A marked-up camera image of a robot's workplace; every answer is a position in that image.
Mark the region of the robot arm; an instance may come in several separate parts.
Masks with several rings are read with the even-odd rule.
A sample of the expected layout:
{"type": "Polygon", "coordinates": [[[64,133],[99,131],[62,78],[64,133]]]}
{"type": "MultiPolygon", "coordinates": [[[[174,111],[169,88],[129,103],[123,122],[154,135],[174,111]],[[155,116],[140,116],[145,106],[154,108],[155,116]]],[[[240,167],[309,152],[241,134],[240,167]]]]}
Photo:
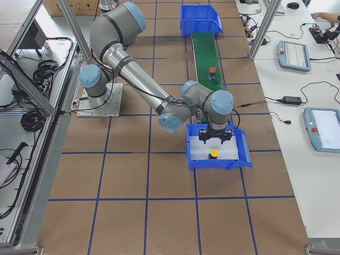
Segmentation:
{"type": "Polygon", "coordinates": [[[230,140],[234,134],[227,128],[234,103],[230,92],[212,91],[189,80],[182,88],[181,97],[175,99],[125,51],[124,48],[132,45],[145,28],[145,18],[137,5],[122,3],[93,22],[91,48],[95,56],[112,69],[114,76],[124,79],[155,110],[165,131],[175,133],[200,109],[207,115],[208,124],[205,130],[199,131],[199,140],[230,140]]]}

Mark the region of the person hand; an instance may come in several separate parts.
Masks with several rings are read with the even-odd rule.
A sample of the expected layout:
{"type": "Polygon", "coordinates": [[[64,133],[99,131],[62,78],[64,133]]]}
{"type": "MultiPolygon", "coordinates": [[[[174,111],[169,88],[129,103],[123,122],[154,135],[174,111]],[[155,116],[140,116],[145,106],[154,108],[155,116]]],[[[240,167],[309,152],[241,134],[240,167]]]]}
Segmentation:
{"type": "Polygon", "coordinates": [[[311,13],[311,17],[315,20],[315,19],[324,19],[326,20],[327,14],[324,12],[316,12],[316,13],[311,13]]]}

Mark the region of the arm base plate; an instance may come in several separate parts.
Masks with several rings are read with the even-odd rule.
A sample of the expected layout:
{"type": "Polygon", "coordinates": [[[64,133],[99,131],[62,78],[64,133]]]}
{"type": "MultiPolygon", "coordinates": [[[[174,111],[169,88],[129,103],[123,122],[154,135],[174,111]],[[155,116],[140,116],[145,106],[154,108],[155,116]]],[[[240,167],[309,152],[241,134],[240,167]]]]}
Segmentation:
{"type": "Polygon", "coordinates": [[[100,97],[89,96],[84,88],[86,99],[80,101],[77,117],[119,117],[123,87],[122,83],[107,83],[106,92],[100,97]]]}

